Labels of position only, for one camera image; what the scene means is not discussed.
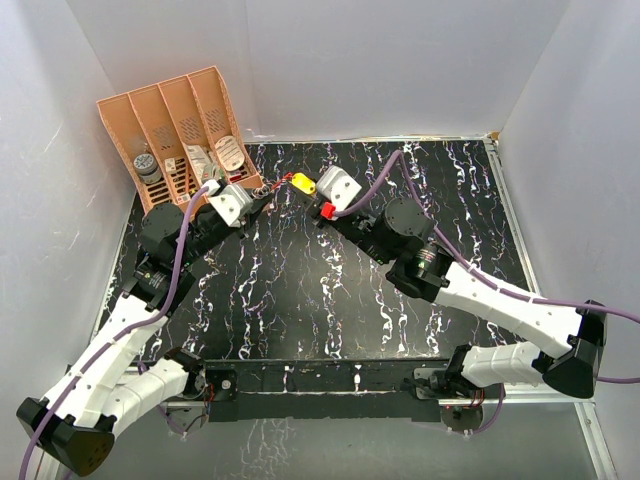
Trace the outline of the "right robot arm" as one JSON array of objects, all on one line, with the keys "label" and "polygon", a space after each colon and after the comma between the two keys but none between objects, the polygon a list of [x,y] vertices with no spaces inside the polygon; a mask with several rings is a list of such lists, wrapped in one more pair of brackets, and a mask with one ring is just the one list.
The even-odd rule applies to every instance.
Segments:
[{"label": "right robot arm", "polygon": [[472,396],[496,384],[545,384],[571,397],[593,396],[606,343],[606,315],[598,303],[551,306],[522,292],[503,294],[495,280],[483,283],[432,240],[434,223],[412,199],[394,199],[377,215],[361,209],[333,218],[333,206],[321,195],[298,196],[318,227],[332,227],[388,265],[385,277],[401,293],[470,313],[522,339],[498,347],[461,345],[445,369],[414,373],[410,388],[441,398]]}]

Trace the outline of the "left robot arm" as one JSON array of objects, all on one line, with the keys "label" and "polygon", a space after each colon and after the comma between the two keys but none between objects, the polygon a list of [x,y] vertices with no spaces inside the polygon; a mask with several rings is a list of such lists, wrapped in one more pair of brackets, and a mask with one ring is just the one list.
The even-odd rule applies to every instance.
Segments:
[{"label": "left robot arm", "polygon": [[180,347],[135,379],[121,378],[193,286],[190,266],[228,237],[243,235],[271,199],[242,187],[202,188],[185,210],[163,203],[146,214],[138,262],[110,318],[53,387],[40,398],[25,398],[17,409],[30,437],[19,478],[26,478],[35,449],[79,477],[90,475],[147,412],[171,397],[194,399],[204,392],[203,362]]}]

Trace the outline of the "silver key red tag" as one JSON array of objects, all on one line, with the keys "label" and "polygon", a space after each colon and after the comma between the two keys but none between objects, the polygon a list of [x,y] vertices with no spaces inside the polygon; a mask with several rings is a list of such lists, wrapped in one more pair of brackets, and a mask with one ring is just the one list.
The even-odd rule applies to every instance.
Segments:
[{"label": "silver key red tag", "polygon": [[281,185],[282,183],[285,183],[286,181],[290,180],[293,176],[292,172],[288,172],[287,174],[285,174],[280,180],[278,180],[275,184],[274,184],[274,188],[277,187],[278,185]]}]

